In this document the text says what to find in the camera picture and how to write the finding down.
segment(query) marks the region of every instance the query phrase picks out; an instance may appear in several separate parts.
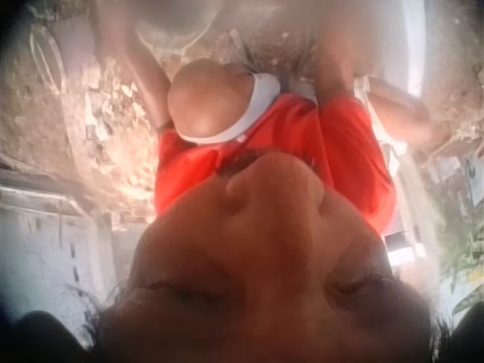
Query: red shirt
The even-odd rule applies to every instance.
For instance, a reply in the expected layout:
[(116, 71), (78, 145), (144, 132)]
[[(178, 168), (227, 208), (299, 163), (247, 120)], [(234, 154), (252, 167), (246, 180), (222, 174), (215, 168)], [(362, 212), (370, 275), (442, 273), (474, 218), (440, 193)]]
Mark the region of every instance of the red shirt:
[(242, 150), (276, 147), (315, 160), (319, 177), (350, 200), (383, 233), (392, 218), (396, 193), (371, 128), (356, 98), (343, 96), (319, 109), (298, 95), (282, 95), (245, 133), (245, 141), (195, 146), (174, 129), (160, 136), (155, 187), (158, 216), (184, 192), (214, 175), (226, 157)]

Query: white collar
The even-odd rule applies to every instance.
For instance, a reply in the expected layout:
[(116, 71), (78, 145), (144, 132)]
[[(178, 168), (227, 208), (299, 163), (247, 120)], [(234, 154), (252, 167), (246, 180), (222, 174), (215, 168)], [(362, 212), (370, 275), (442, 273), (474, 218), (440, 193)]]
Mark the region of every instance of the white collar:
[(218, 135), (208, 138), (191, 138), (186, 135), (179, 136), (188, 142), (198, 145), (221, 144), (234, 140), (247, 131), (272, 105), (277, 96), (281, 93), (279, 80), (267, 73), (254, 74), (254, 89), (250, 98), (249, 106), (245, 114), (231, 127)]

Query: bucket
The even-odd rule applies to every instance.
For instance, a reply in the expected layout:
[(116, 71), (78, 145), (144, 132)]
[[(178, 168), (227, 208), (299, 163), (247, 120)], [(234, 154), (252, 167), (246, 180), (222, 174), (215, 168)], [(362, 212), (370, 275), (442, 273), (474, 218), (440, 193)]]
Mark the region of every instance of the bucket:
[(87, 15), (59, 22), (51, 30), (33, 25), (30, 51), (43, 82), (60, 95), (65, 91), (66, 79), (95, 56), (95, 36)]

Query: man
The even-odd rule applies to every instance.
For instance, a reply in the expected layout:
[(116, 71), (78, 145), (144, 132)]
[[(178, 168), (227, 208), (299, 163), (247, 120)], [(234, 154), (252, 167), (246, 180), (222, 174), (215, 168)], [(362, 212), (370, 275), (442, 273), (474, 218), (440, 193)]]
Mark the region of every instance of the man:
[(159, 217), (126, 291), (101, 313), (95, 351), (113, 361), (430, 359), (429, 312), (392, 276), (380, 238), (395, 191), (352, 93), (344, 37), (320, 47), (315, 103), (212, 60), (170, 83), (127, 23), (114, 25), (111, 44), (160, 133)]

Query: person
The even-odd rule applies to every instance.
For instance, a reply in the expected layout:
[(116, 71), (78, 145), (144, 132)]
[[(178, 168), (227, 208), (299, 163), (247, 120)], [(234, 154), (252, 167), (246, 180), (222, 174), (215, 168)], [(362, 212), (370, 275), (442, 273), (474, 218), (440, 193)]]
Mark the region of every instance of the person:
[(123, 10), (103, 31), (160, 135), (158, 218), (101, 313), (106, 361), (429, 361), (430, 313), (380, 235), (395, 190), (329, 22), (316, 101), (247, 65), (170, 82)]

